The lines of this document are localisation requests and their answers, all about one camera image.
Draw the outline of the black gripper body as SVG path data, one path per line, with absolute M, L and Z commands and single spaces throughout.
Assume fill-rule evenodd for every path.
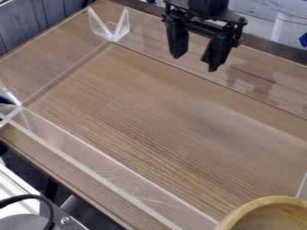
M 163 0 L 166 17 L 181 19 L 186 29 L 205 37 L 214 38 L 219 34 L 231 37 L 233 47 L 238 47 L 247 19 L 229 7 L 230 0 Z

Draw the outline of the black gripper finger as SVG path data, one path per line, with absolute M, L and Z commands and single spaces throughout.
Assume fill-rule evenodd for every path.
M 174 58 L 181 58 L 189 50 L 190 34 L 181 19 L 171 15 L 166 17 L 170 52 Z
M 207 44 L 206 52 L 202 56 L 202 61 L 209 64 L 209 71 L 215 72 L 219 66 L 225 64 L 231 53 L 231 37 L 219 34 Z

